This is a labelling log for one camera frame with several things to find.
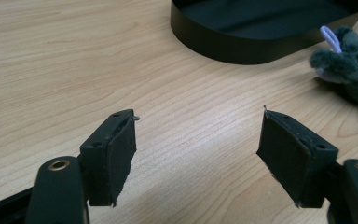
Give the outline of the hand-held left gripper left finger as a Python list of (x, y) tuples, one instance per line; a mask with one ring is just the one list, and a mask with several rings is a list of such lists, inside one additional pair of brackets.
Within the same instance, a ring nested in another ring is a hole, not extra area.
[(136, 152), (132, 109), (109, 116), (80, 146), (86, 198), (91, 206), (116, 206)]

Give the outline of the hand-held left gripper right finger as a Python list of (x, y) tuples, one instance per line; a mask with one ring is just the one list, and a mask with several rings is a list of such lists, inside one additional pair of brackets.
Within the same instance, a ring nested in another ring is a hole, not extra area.
[(280, 112), (265, 110), (256, 152), (295, 205), (320, 208), (325, 198), (326, 171), (338, 149)]

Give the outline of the grey plush toy keychain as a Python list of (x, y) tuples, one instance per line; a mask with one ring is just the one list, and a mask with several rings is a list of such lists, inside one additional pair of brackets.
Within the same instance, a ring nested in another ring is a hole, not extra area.
[(320, 33), (330, 49), (315, 50), (310, 67), (322, 80), (341, 85), (358, 103), (358, 34), (346, 26), (334, 31), (322, 26)]

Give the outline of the black hook stand with tray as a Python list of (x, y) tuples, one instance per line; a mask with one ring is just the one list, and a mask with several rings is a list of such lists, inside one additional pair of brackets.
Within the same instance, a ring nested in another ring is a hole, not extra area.
[(269, 63), (358, 22), (358, 0), (172, 0), (171, 28), (187, 47), (235, 64)]

